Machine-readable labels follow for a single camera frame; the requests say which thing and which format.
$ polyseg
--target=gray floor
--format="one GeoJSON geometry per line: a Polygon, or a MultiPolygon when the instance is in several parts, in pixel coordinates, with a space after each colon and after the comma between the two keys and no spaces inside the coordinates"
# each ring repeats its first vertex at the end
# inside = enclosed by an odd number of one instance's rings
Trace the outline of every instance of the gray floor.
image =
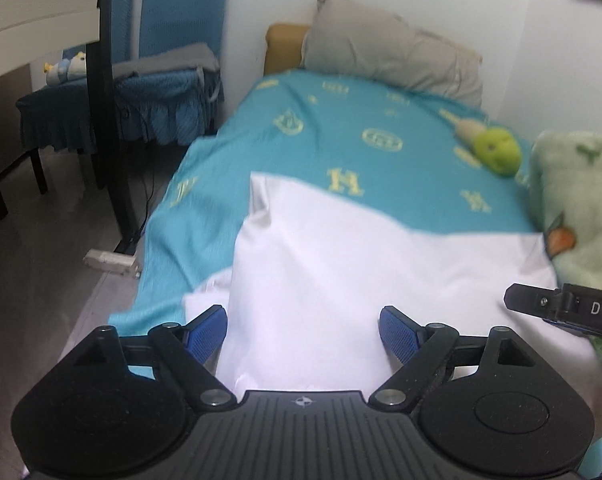
{"type": "MultiPolygon", "coordinates": [[[[159,150],[154,203],[165,191],[182,149],[159,150]]],[[[62,352],[129,308],[136,282],[82,264],[90,248],[113,250],[119,236],[108,194],[86,185],[76,155],[44,152],[49,192],[41,196],[29,162],[1,183],[10,214],[0,221],[0,480],[20,478],[22,462],[10,434],[16,402],[62,352]]],[[[132,193],[144,213],[140,175],[132,161],[132,193]]],[[[150,178],[145,172],[146,183],[150,178]]]]}

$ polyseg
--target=white plush toy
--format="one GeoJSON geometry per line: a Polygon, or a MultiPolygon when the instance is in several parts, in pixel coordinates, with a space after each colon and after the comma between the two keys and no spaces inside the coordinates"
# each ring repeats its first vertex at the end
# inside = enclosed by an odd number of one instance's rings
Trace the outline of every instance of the white plush toy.
{"type": "Polygon", "coordinates": [[[48,86],[57,86],[66,81],[82,79],[86,76],[85,53],[79,52],[72,59],[62,59],[54,65],[45,63],[43,72],[46,73],[48,86]]]}

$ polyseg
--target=green fleece blanket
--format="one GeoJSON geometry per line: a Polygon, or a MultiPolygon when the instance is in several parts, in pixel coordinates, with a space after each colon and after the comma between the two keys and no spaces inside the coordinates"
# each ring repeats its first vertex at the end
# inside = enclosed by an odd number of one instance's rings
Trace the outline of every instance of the green fleece blanket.
{"type": "MultiPolygon", "coordinates": [[[[558,281],[602,289],[602,136],[542,134],[532,149],[530,198],[558,281]]],[[[592,342],[602,357],[602,340],[592,342]]]]}

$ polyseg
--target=gray cloth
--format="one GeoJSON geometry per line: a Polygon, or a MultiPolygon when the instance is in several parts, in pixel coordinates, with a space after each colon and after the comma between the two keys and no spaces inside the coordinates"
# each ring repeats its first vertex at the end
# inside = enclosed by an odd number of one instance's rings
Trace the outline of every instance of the gray cloth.
{"type": "Polygon", "coordinates": [[[125,79],[135,75],[175,72],[177,70],[219,71],[219,60],[205,43],[194,43],[174,48],[156,56],[143,57],[112,65],[114,79],[125,79]]]}
{"type": "Polygon", "coordinates": [[[318,0],[303,66],[428,91],[478,108],[481,56],[400,17],[351,0],[318,0]]]}

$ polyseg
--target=gray pillow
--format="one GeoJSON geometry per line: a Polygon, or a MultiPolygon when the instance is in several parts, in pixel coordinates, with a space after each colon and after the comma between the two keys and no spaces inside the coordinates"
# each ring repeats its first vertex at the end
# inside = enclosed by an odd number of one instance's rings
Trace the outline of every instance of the gray pillow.
{"type": "Polygon", "coordinates": [[[318,0],[302,65],[481,106],[481,56],[399,16],[351,0],[318,0]]]}

